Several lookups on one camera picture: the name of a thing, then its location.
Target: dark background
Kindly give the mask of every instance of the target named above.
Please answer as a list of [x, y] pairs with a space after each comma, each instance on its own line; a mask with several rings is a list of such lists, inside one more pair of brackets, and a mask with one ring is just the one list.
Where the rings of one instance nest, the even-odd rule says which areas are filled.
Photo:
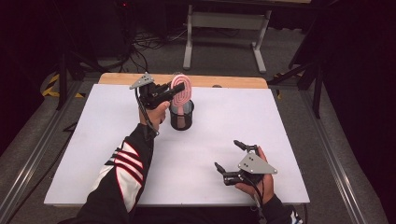
[[[92, 1], [78, 4], [58, 0], [58, 7], [53, 3], [0, 3], [0, 154], [43, 102], [40, 86], [58, 69], [60, 43], [95, 61], [99, 57], [120, 57], [125, 53], [125, 32], [133, 38], [136, 18], [125, 19], [120, 11], [123, 9], [117, 7], [120, 2], [95, 1], [98, 7], [90, 7]], [[165, 5], [161, 1], [128, 3], [130, 10], [136, 10], [138, 18], [145, 21], [143, 25], [162, 36], [182, 26], [187, 15], [187, 6]], [[323, 2], [312, 4], [320, 6]], [[396, 200], [396, 18], [391, 14], [395, 8], [386, 1], [340, 1], [334, 8], [341, 10], [318, 17], [294, 62], [306, 63], [319, 54], [326, 55], [324, 84], [333, 107], [389, 223], [394, 223], [390, 209]], [[101, 16], [107, 17], [103, 22], [109, 33], [98, 33], [104, 29], [98, 27], [99, 19], [92, 18]], [[125, 27], [124, 20], [132, 23]], [[295, 10], [275, 10], [270, 26], [307, 32], [311, 21], [311, 15]], [[59, 40], [57, 29], [64, 29], [63, 41]]]

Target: floor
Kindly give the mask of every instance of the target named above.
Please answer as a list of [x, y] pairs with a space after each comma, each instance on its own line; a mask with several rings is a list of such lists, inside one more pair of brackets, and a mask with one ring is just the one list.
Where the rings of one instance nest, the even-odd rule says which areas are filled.
[[[264, 75], [258, 72], [249, 46], [256, 37], [254, 32], [219, 32], [213, 29], [196, 32], [189, 71], [182, 69], [185, 33], [180, 32], [180, 36], [173, 37], [170, 38], [173, 41], [161, 48], [141, 51], [150, 73], [183, 72], [187, 75], [264, 77], [271, 80], [275, 74], [289, 70], [289, 62], [304, 34], [298, 30], [267, 31], [262, 44], [262, 56], [267, 67]], [[133, 55], [133, 58], [144, 65], [142, 56]], [[100, 62], [103, 66], [111, 63], [114, 62]], [[112, 71], [120, 70], [143, 72], [131, 61]], [[43, 90], [53, 76], [49, 74]], [[57, 97], [46, 96], [42, 106], [2, 155], [0, 198], [4, 202], [13, 202], [13, 205], [21, 205], [21, 208], [12, 216], [12, 206], [7, 207], [8, 204], [2, 202], [1, 211], [6, 213], [0, 217], [0, 223], [6, 223], [7, 217], [12, 217], [9, 223], [57, 223], [77, 213], [78, 208], [52, 207], [44, 205], [43, 201], [66, 147], [69, 133], [64, 129], [78, 122], [92, 85], [97, 83], [99, 76], [90, 72], [82, 82], [70, 79], [70, 94], [78, 92], [85, 97], [71, 97], [61, 110], [56, 110]], [[355, 160], [326, 90], [323, 88], [322, 91], [321, 119], [315, 119], [310, 108], [313, 87], [309, 91], [298, 91], [295, 88], [297, 80], [297, 77], [292, 77], [270, 88], [311, 200], [307, 205], [308, 214], [302, 205], [296, 205], [298, 213], [310, 223], [388, 223], [380, 201]], [[41, 154], [34, 155], [40, 149]], [[22, 181], [22, 187], [16, 189], [13, 184], [23, 171], [22, 167], [32, 160], [37, 162], [33, 162], [29, 172], [25, 172], [27, 177]]]

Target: black cable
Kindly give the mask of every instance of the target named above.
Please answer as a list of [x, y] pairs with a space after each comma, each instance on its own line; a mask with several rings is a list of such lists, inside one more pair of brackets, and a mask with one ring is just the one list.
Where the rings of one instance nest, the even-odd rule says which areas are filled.
[[136, 66], [137, 73], [139, 73], [139, 67], [143, 68], [147, 73], [149, 72], [145, 67], [143, 67], [142, 65], [135, 62], [134, 59], [132, 58], [132, 56], [130, 57], [130, 59], [131, 59], [132, 63], [134, 64], [134, 66]]
[[148, 64], [148, 61], [146, 60], [146, 57], [139, 51], [137, 51], [136, 53], [140, 54], [142, 56], [143, 60], [145, 61], [145, 70], [146, 70], [146, 72], [149, 73], [149, 64]]
[[136, 101], [137, 101], [137, 104], [139, 105], [140, 112], [142, 112], [143, 116], [145, 117], [145, 120], [146, 120], [147, 125], [148, 125], [152, 130], [154, 130], [154, 132], [157, 132], [157, 130], [155, 130], [154, 127], [152, 126], [151, 120], [149, 120], [149, 115], [148, 115], [148, 113], [147, 113], [145, 107], [143, 106], [142, 102], [141, 102], [140, 99], [139, 99], [139, 96], [138, 96], [138, 94], [137, 94], [137, 88], [134, 89], [134, 96], [136, 97]]
[[[109, 69], [113, 69], [113, 68], [116, 68], [116, 67], [123, 66], [128, 61], [128, 56], [129, 56], [129, 53], [125, 54], [121, 61], [113, 63], [113, 64], [110, 64], [110, 65], [106, 65], [106, 66], [102, 66], [101, 65], [101, 67], [109, 70]], [[84, 65], [81, 65], [81, 67], [86, 72], [95, 72], [96, 71], [95, 69], [92, 69], [92, 68], [84, 66]]]
[[123, 71], [123, 65], [120, 67], [119, 73]]
[[262, 201], [264, 201], [264, 176], [262, 177]]
[[254, 188], [254, 190], [256, 190], [257, 196], [259, 196], [260, 200], [259, 200], [259, 204], [260, 204], [260, 208], [262, 209], [263, 204], [262, 204], [262, 199], [264, 198], [264, 191], [262, 192], [262, 194], [260, 193], [259, 189], [257, 188], [257, 186], [253, 183], [253, 181], [251, 181], [248, 177], [245, 176], [245, 179], [249, 182], [249, 184]]
[[33, 194], [33, 192], [35, 191], [35, 189], [38, 187], [38, 185], [41, 184], [41, 182], [44, 180], [44, 178], [47, 176], [47, 174], [50, 172], [50, 170], [52, 169], [52, 167], [55, 165], [56, 161], [59, 160], [59, 158], [61, 157], [62, 153], [64, 152], [64, 150], [66, 149], [67, 144], [69, 143], [70, 139], [73, 136], [74, 130], [69, 130], [70, 128], [76, 126], [77, 123], [74, 122], [73, 124], [71, 124], [70, 126], [64, 128], [64, 132], [68, 132], [70, 133], [69, 136], [66, 139], [66, 142], [64, 142], [64, 145], [62, 146], [61, 150], [58, 152], [58, 154], [55, 157], [55, 160], [52, 162], [52, 164], [49, 166], [49, 168], [47, 169], [47, 171], [40, 177], [40, 179], [38, 180], [38, 182], [33, 186], [33, 188], [28, 192], [28, 194], [25, 196], [25, 198], [20, 202], [20, 204], [18, 205], [17, 208], [15, 208], [14, 212], [12, 213], [12, 215], [8, 218], [7, 220], [7, 224], [9, 224], [12, 220], [12, 218], [15, 217], [15, 215], [17, 215], [17, 213], [20, 211], [20, 209], [23, 207], [23, 205], [26, 203], [26, 201], [29, 199], [29, 197]]
[[[171, 37], [172, 33], [179, 32], [176, 37]], [[152, 35], [148, 32], [140, 32], [137, 33], [136, 38], [134, 39], [134, 45], [139, 46], [141, 48], [137, 48], [138, 50], [146, 50], [146, 49], [159, 49], [164, 46], [166, 43], [175, 41], [179, 39], [184, 33], [187, 32], [187, 29], [183, 28], [180, 32], [179, 29], [169, 32], [165, 39], [159, 38], [155, 35]]]

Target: table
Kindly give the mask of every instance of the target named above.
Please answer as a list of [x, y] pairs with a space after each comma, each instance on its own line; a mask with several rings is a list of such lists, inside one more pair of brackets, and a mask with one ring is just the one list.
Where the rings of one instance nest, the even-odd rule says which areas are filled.
[[[234, 4], [254, 4], [249, 1], [225, 1]], [[273, 3], [288, 4], [292, 5], [308, 5], [310, 0], [275, 0]], [[254, 57], [256, 59], [257, 66], [260, 73], [265, 73], [266, 68], [262, 59], [262, 53], [260, 52], [262, 46], [262, 40], [265, 35], [265, 31], [268, 27], [272, 11], [268, 8], [262, 15], [242, 15], [233, 13], [216, 13], [216, 12], [199, 12], [193, 11], [192, 5], [189, 5], [189, 12], [187, 16], [187, 43], [186, 50], [184, 53], [183, 68], [188, 70], [191, 68], [191, 55], [192, 55], [192, 27], [210, 27], [210, 28], [228, 28], [228, 29], [245, 29], [245, 30], [258, 30], [258, 37], [256, 42], [251, 43]]]
[[[138, 122], [137, 103], [129, 85], [141, 76], [103, 74], [99, 84], [93, 86], [45, 204], [81, 206], [85, 203], [103, 163]], [[172, 78], [172, 75], [152, 76], [156, 84]], [[278, 170], [274, 176], [276, 194], [284, 203], [309, 203], [274, 97], [265, 80], [259, 77], [189, 77], [193, 86], [191, 99], [195, 104], [192, 126], [180, 132], [169, 122], [163, 123], [155, 140], [147, 185], [139, 205], [253, 205], [245, 193], [223, 184], [214, 165], [216, 161], [227, 171], [238, 170], [237, 163], [246, 152], [233, 145], [235, 139], [264, 148], [270, 164]], [[208, 88], [213, 85], [222, 88]], [[256, 109], [242, 107], [253, 102]]]

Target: white stand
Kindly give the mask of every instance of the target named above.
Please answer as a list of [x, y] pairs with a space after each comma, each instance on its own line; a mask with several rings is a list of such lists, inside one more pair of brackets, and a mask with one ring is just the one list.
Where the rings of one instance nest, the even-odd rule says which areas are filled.
[[228, 29], [245, 29], [259, 30], [257, 42], [251, 44], [256, 58], [260, 73], [265, 73], [265, 65], [262, 60], [260, 47], [262, 39], [270, 20], [271, 11], [265, 12], [265, 15], [241, 15], [229, 13], [210, 13], [210, 12], [192, 12], [192, 6], [189, 6], [189, 14], [187, 17], [187, 44], [184, 53], [183, 68], [188, 70], [191, 68], [192, 55], [192, 27], [211, 27], [211, 28], [228, 28]]

